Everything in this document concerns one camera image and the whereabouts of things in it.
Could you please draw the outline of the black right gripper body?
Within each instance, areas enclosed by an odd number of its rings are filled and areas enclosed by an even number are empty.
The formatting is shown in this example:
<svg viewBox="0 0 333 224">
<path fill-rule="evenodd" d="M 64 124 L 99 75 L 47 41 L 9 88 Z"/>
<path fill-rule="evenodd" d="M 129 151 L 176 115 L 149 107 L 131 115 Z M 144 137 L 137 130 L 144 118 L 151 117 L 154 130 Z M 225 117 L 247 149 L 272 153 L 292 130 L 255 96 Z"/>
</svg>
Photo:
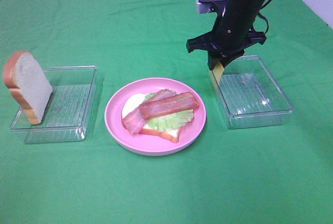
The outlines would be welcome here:
<svg viewBox="0 0 333 224">
<path fill-rule="evenodd" d="M 222 58 L 222 54 L 234 54 L 254 44 L 263 44 L 266 41 L 265 33 L 252 30 L 252 25 L 253 19 L 217 19 L 210 32 L 187 40 L 187 51 L 217 52 Z"/>
</svg>

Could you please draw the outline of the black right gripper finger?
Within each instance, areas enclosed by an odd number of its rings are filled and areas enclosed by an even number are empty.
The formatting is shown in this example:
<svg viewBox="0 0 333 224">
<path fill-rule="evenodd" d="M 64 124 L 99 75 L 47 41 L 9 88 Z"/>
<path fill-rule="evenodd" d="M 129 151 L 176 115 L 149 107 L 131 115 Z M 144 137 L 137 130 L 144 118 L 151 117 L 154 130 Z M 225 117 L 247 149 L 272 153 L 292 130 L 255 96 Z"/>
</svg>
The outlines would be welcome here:
<svg viewBox="0 0 333 224">
<path fill-rule="evenodd" d="M 217 52 L 208 52 L 208 68 L 213 70 L 215 66 L 220 62 L 221 54 Z"/>
<path fill-rule="evenodd" d="M 234 54 L 222 54 L 222 58 L 220 59 L 220 63 L 223 67 L 226 67 L 227 65 L 229 65 L 232 61 L 234 61 L 235 59 L 242 57 L 244 55 L 245 51 L 241 50 L 238 51 Z"/>
</svg>

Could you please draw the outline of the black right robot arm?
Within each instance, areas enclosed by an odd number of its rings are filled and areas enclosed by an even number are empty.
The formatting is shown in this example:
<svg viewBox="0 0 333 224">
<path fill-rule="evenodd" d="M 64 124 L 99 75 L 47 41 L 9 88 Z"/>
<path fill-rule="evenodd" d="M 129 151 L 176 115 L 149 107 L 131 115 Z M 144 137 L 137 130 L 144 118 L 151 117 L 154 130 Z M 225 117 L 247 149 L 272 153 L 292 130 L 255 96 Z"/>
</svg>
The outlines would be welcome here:
<svg viewBox="0 0 333 224">
<path fill-rule="evenodd" d="M 211 31 L 188 39 L 188 52 L 206 50 L 208 67 L 213 70 L 218 64 L 226 67 L 241 57 L 245 49 L 264 44 L 265 32 L 253 28 L 256 17 L 263 18 L 260 10 L 271 0 L 197 0 L 197 12 L 217 14 Z"/>
</svg>

